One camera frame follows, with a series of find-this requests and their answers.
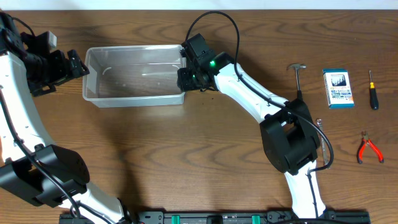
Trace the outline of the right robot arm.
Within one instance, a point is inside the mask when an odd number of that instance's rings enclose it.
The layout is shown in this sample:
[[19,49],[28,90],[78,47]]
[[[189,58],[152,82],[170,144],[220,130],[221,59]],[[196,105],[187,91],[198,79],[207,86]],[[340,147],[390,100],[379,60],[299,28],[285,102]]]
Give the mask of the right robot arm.
[[301,96],[288,101],[251,78],[233,58],[212,50],[199,54],[181,50],[186,66],[178,70],[182,91],[215,90],[242,106],[258,123],[269,162],[285,175],[298,218],[319,218],[326,206],[321,200],[316,173],[317,149],[329,140],[313,123]]

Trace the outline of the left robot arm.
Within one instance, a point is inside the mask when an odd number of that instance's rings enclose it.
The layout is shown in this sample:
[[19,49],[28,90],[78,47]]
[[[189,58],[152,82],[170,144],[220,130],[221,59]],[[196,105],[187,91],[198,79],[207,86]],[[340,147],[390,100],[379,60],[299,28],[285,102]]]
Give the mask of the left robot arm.
[[65,223],[132,223],[120,199],[91,182],[79,153],[56,145],[34,103],[88,68],[75,50],[58,50],[51,32],[19,32],[18,23],[1,14],[1,187],[36,207],[66,208]]

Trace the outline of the clear plastic storage container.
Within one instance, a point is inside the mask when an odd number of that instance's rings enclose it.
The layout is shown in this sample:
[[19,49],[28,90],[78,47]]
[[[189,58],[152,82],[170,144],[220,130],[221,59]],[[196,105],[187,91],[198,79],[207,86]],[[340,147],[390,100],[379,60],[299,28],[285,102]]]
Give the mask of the clear plastic storage container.
[[181,105],[185,99],[177,86],[177,71],[185,67],[181,50],[177,44],[90,48],[83,98],[99,108]]

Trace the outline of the small black-handled hammer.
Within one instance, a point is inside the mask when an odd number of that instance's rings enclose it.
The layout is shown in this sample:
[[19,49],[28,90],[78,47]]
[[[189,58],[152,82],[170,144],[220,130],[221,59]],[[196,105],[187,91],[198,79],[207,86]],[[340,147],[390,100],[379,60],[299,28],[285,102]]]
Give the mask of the small black-handled hammer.
[[287,67],[287,70],[293,69],[295,71],[296,84],[297,84],[297,98],[300,100],[303,100],[303,95],[302,95],[302,90],[301,90],[301,86],[300,86],[299,71],[305,70],[306,68],[307,68],[307,66],[303,63],[293,63]]

